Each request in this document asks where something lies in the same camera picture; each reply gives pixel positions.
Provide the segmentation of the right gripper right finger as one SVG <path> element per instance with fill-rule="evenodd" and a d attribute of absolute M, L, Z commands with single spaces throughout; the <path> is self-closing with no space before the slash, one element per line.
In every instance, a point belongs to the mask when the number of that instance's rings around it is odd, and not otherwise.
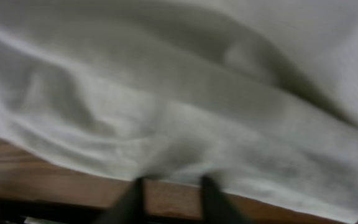
<path fill-rule="evenodd" d="M 205 224 L 253 224 L 228 200 L 220 186 L 210 177 L 201 178 L 201 209 Z"/>

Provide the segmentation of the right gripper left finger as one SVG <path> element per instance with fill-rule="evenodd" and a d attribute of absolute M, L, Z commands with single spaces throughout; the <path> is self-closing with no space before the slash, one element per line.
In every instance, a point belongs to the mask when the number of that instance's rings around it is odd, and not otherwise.
<path fill-rule="evenodd" d="M 123 196 L 93 224 L 145 224 L 144 178 L 137 178 Z"/>

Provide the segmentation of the white polo shirt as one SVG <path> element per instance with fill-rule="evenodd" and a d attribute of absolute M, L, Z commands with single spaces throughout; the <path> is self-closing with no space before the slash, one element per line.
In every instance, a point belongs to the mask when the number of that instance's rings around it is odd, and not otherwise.
<path fill-rule="evenodd" d="M 0 1 L 0 138 L 356 222 L 358 1 Z"/>

